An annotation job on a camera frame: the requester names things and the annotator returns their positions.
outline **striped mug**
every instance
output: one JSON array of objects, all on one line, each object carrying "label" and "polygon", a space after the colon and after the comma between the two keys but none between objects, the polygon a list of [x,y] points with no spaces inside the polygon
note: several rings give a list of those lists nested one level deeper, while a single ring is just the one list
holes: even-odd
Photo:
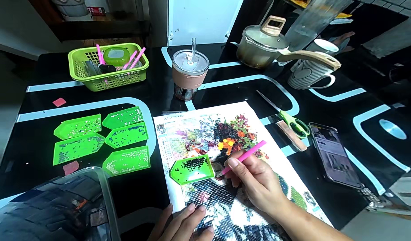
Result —
[{"label": "striped mug", "polygon": [[[324,89],[333,85],[336,80],[335,76],[330,74],[333,72],[333,69],[309,60],[299,60],[291,68],[291,71],[293,73],[288,79],[288,84],[297,90]],[[329,84],[325,86],[311,86],[326,77],[331,79]]]}]

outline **pink wax pad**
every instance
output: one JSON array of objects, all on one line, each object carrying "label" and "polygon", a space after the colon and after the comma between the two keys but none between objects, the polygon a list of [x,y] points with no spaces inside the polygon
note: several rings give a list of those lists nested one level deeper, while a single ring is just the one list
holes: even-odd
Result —
[{"label": "pink wax pad", "polygon": [[63,98],[58,98],[57,100],[52,102],[56,107],[60,107],[66,103]]},{"label": "pink wax pad", "polygon": [[79,168],[79,163],[78,163],[78,161],[74,161],[74,162],[71,162],[71,163],[69,163],[69,164],[67,164],[67,165],[64,165],[64,166],[63,166],[64,175],[67,176],[67,175],[69,175],[70,173],[75,172],[78,168]]}]

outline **phone case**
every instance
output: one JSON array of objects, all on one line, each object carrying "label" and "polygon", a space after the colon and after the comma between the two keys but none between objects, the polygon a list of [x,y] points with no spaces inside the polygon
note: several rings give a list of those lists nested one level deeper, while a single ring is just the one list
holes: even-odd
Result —
[{"label": "phone case", "polygon": [[328,127],[328,126],[321,125],[321,124],[314,123],[314,122],[308,123],[308,126],[309,126],[309,128],[311,129],[311,134],[312,134],[312,135],[311,135],[311,138],[312,138],[312,140],[313,140],[314,147],[315,147],[315,149],[317,150],[318,155],[320,156],[321,167],[322,167],[324,173],[326,173],[326,175],[325,175],[326,179],[329,180],[329,181],[331,181],[331,182],[340,183],[340,184],[343,184],[343,185],[346,185],[346,186],[349,186],[349,187],[352,187],[352,188],[356,188],[356,189],[361,189],[361,187],[362,187],[362,186],[361,186],[361,183],[359,183],[358,186],[355,186],[355,185],[352,185],[352,184],[350,184],[350,183],[344,183],[344,182],[341,182],[341,181],[338,181],[338,180],[334,180],[334,179],[329,175],[329,173],[327,172],[327,170],[326,170],[326,168],[325,168],[324,158],[322,157],[322,154],[321,154],[320,149],[319,149],[319,147],[318,147],[317,140],[316,140],[316,138],[314,137],[313,130],[312,130],[312,127],[311,127],[311,126],[320,127],[320,128],[326,129],[326,130],[332,130],[332,131],[335,131],[337,134],[338,134],[338,130],[337,130],[336,128],[334,128],[334,127]]}]

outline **wooden handle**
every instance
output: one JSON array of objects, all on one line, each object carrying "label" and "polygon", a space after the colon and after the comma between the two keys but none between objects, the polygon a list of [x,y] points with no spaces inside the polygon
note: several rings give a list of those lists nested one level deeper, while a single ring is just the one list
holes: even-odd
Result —
[{"label": "wooden handle", "polygon": [[[271,21],[277,22],[279,23],[279,25],[271,26],[269,25]],[[280,17],[271,15],[266,19],[265,23],[262,24],[262,26],[260,27],[260,30],[269,36],[279,36],[281,29],[283,28],[285,22],[286,22],[285,18],[280,18]]]},{"label": "wooden handle", "polygon": [[278,62],[288,62],[291,60],[309,60],[315,63],[326,66],[327,68],[333,69],[334,71],[341,67],[341,63],[333,58],[332,56],[322,53],[322,52],[311,52],[306,50],[298,50],[291,53],[281,52],[278,56]]},{"label": "wooden handle", "polygon": [[284,121],[277,122],[278,127],[284,132],[284,134],[290,139],[293,145],[299,151],[306,150],[306,145],[299,139],[292,129]]}]

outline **lid handle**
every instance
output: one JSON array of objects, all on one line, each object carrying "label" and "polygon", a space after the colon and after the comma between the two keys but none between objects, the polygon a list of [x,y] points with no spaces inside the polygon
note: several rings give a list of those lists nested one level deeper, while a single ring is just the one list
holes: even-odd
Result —
[{"label": "lid handle", "polygon": [[[278,25],[277,26],[269,25],[271,21],[278,23]],[[280,18],[280,17],[270,15],[265,21],[265,23],[262,24],[262,26],[260,27],[260,30],[269,36],[279,36],[281,29],[283,28],[285,22],[286,22],[285,18]]]}]

